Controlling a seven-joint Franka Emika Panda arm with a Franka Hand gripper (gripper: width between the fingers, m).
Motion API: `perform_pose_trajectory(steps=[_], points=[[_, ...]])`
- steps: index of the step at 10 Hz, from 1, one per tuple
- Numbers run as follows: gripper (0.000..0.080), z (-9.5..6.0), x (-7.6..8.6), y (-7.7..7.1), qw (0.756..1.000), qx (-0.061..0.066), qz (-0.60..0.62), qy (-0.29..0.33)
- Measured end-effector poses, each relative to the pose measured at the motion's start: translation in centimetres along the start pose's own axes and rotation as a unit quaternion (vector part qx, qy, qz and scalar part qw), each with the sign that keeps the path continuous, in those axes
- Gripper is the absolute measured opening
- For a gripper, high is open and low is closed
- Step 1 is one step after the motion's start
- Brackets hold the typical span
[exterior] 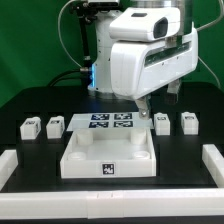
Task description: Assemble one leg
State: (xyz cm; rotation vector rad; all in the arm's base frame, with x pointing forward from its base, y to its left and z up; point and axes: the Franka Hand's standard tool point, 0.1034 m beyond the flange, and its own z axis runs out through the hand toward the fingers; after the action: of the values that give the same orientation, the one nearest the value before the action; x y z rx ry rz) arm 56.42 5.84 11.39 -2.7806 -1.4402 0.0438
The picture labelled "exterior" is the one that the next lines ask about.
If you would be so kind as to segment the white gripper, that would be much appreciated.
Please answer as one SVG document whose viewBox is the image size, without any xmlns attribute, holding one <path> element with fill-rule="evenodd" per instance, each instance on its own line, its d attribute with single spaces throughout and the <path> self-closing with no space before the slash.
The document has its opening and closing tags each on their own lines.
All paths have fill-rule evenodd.
<svg viewBox="0 0 224 224">
<path fill-rule="evenodd" d="M 110 56 L 113 92 L 135 100 L 141 119 L 150 118 L 147 94 L 167 84 L 166 101 L 175 105 L 178 78 L 194 71 L 198 61 L 197 31 L 182 32 L 180 8 L 129 7 L 111 22 L 109 34 L 115 40 Z"/>
</svg>

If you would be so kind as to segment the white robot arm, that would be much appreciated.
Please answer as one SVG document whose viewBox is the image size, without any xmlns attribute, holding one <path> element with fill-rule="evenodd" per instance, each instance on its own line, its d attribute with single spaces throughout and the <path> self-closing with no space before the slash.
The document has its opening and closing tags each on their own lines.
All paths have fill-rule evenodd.
<svg viewBox="0 0 224 224">
<path fill-rule="evenodd" d="M 88 0 L 97 11 L 97 59 L 89 91 L 133 100 L 139 116 L 150 116 L 150 94 L 167 88 L 166 101 L 178 100 L 181 78 L 198 61 L 198 33 L 192 0 Z"/>
</svg>

